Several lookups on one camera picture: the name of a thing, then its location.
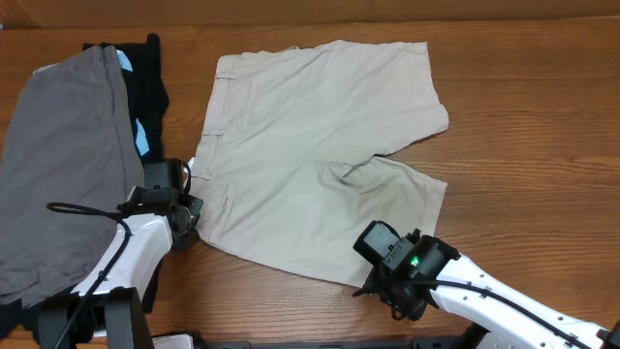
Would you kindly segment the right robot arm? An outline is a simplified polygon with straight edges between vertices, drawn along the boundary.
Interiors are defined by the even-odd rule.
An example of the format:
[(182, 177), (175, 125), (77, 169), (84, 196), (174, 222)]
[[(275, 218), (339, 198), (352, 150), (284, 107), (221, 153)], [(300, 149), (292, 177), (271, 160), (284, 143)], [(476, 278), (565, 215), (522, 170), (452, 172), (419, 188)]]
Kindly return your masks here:
[(395, 320), (417, 321), (427, 306), (471, 321), (456, 348), (616, 348), (619, 331), (575, 319), (516, 291), (456, 248), (414, 230), (399, 236), (373, 221), (354, 250), (372, 266), (360, 295), (376, 295)]

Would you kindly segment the beige khaki shorts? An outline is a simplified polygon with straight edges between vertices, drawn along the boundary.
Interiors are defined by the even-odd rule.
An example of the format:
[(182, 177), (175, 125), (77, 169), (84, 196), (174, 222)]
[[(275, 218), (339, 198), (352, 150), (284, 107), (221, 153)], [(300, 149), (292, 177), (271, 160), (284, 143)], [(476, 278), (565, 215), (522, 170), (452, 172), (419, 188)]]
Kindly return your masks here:
[(370, 266), (353, 246), (370, 222), (434, 233), (446, 184), (391, 156), (449, 124), (424, 43), (223, 56), (191, 169), (200, 237), (358, 287)]

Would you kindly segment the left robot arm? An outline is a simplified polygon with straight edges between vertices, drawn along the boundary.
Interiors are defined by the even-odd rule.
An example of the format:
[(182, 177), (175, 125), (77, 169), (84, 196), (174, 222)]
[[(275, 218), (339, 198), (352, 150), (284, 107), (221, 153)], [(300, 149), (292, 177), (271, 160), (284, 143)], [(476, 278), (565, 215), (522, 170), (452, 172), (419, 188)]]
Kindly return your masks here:
[(153, 303), (148, 289), (160, 262), (198, 239), (202, 200), (190, 193), (192, 173), (185, 161), (150, 163), (144, 174), (143, 186), (134, 187), (113, 212), (47, 204), (58, 213), (106, 217), (116, 223), (117, 232), (96, 267), (70, 294), (45, 301), (38, 319), (41, 347), (74, 348), (95, 336), (104, 337), (110, 348), (203, 346), (197, 332), (152, 335), (145, 318)]

